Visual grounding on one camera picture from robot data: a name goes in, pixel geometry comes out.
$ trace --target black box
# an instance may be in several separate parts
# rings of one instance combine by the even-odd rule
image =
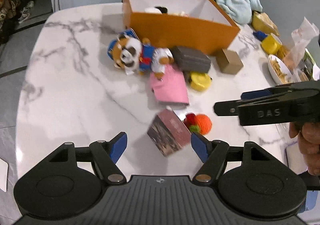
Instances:
[[[211,60],[200,50],[175,46],[171,48],[170,51],[181,71],[209,72]]]

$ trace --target yellow container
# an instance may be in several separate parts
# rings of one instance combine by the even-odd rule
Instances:
[[[282,43],[279,38],[275,36],[275,34],[271,33],[268,35],[262,42],[261,47],[262,49],[268,54],[268,55],[275,55],[280,47],[282,46]]]
[[[211,78],[207,73],[190,72],[190,87],[196,91],[203,92],[209,88]]]
[[[265,13],[259,14],[258,12],[254,12],[251,24],[256,31],[262,31],[266,34],[273,33],[276,36],[279,36],[277,26],[270,20],[268,15]]]

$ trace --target marble table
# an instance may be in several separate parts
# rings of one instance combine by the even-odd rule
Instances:
[[[146,76],[127,76],[113,67],[107,46],[123,30],[122,4],[100,4],[62,10],[50,16],[34,47],[17,116],[18,177],[66,141],[76,147],[128,135],[128,146],[117,165],[129,179],[140,175],[189,175],[201,161],[187,146],[165,158],[146,135],[159,105]],[[203,93],[189,89],[185,112],[204,113],[213,122],[209,140],[233,146],[254,141],[284,161],[285,138],[276,125],[241,127],[237,117],[217,117],[217,101],[239,99],[242,92],[275,85],[267,57],[249,26],[241,27],[229,49],[243,64],[237,75],[222,74],[212,58],[212,85]],[[240,163],[228,165],[228,169]],[[79,163],[92,171],[90,163]]]

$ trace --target white bowl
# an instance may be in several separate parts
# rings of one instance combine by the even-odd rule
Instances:
[[[269,72],[271,74],[271,77],[273,78],[273,80],[275,81],[276,84],[281,85],[281,84],[284,84],[284,83],[282,83],[282,81],[280,80],[280,78],[276,74],[276,71],[271,66],[270,60],[277,60],[277,62],[279,63],[281,72],[286,74],[285,79],[288,82],[292,82],[293,81],[292,74],[291,74],[290,70],[287,68],[287,66],[278,57],[276,57],[275,55],[269,55],[269,57],[268,57],[268,68],[269,68]]]

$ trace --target teddy bear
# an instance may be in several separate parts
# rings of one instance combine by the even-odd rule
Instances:
[[[159,80],[164,75],[165,65],[173,63],[169,49],[155,49],[147,38],[140,42],[131,28],[118,34],[117,39],[110,43],[108,56],[114,61],[114,66],[124,69],[127,75],[152,70]]]

